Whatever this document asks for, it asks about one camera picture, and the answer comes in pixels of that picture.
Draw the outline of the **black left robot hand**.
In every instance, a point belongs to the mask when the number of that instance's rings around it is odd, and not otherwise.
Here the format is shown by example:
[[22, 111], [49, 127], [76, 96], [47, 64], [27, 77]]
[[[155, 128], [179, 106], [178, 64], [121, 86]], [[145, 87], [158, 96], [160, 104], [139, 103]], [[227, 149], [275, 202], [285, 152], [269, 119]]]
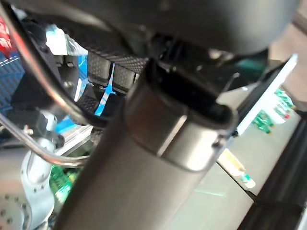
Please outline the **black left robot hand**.
[[[83, 166], [57, 230], [163, 230], [226, 147], [237, 111], [228, 89], [272, 75], [270, 45], [298, 0], [3, 0], [0, 14], [45, 93], [77, 122], [103, 129], [89, 157], [54, 156], [1, 123], [44, 160]], [[138, 73], [115, 114], [82, 108], [14, 8], [53, 23], [100, 58]]]

